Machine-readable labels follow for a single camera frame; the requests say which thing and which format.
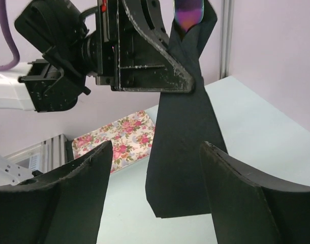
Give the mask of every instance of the white tabletop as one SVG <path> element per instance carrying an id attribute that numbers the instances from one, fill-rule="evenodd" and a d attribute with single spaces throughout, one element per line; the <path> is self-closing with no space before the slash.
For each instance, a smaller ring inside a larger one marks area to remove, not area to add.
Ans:
<path id="1" fill-rule="evenodd" d="M 310 186 L 310 132 L 234 77 L 206 87 L 229 154 Z M 157 106 L 147 110 L 156 120 Z M 211 215 L 155 218 L 145 196 L 148 158 L 110 176 L 100 244 L 216 244 Z"/>

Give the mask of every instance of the black bracket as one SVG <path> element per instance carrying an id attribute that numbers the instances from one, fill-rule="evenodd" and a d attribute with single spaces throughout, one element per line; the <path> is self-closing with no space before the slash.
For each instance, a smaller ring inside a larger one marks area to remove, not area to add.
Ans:
<path id="1" fill-rule="evenodd" d="M 90 93 L 84 86 L 85 76 L 74 83 L 64 75 L 63 69 L 56 69 L 44 59 L 30 64 L 31 70 L 27 76 L 20 77 L 19 82 L 25 83 L 37 112 L 69 110 L 76 105 L 82 91 Z"/>
<path id="2" fill-rule="evenodd" d="M 97 84 L 124 92 L 193 90 L 192 76 L 167 52 L 169 36 L 158 0 L 109 0 L 106 12 L 100 9 L 96 42 L 102 58 L 98 59 Z"/>

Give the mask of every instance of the lavender wall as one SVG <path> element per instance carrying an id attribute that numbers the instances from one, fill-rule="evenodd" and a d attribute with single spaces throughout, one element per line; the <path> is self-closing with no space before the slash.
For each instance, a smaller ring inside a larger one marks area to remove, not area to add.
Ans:
<path id="1" fill-rule="evenodd" d="M 310 131 L 310 0 L 234 8 L 230 74 Z"/>
<path id="2" fill-rule="evenodd" d="M 72 0 L 78 9 L 96 5 L 97 0 Z M 221 15 L 221 1 L 212 0 L 218 16 Z M 9 21 L 12 24 L 29 0 L 7 1 Z M 173 19 L 173 0 L 161 0 L 163 19 L 170 30 Z M 87 21 L 94 29 L 94 20 Z M 35 60 L 41 55 L 12 26 L 12 34 L 18 45 L 23 62 Z M 214 82 L 219 75 L 220 23 L 215 27 L 212 38 L 201 57 L 201 65 L 207 83 Z M 0 30 L 0 64 L 9 62 L 11 54 Z M 87 86 L 91 95 L 81 95 L 75 108 L 61 113 L 38 114 L 16 110 L 0 110 L 0 154 L 5 156 L 35 143 L 64 133 L 75 138 L 102 125 L 113 122 L 140 109 L 149 108 L 158 103 L 159 94 L 114 93 L 109 87 L 95 85 L 89 79 Z"/>

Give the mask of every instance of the floral fabric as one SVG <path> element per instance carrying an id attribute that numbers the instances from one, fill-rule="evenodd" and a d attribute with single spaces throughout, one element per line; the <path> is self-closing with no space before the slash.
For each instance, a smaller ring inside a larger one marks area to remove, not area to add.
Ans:
<path id="1" fill-rule="evenodd" d="M 73 140 L 74 158 L 104 141 L 113 144 L 111 173 L 149 156 L 155 126 L 145 111 L 139 111 Z"/>

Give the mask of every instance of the metal rod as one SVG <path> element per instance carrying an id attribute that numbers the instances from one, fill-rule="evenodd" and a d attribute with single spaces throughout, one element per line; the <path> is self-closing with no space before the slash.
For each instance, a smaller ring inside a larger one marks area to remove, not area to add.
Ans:
<path id="1" fill-rule="evenodd" d="M 223 0 L 219 79 L 229 76 L 234 0 Z"/>

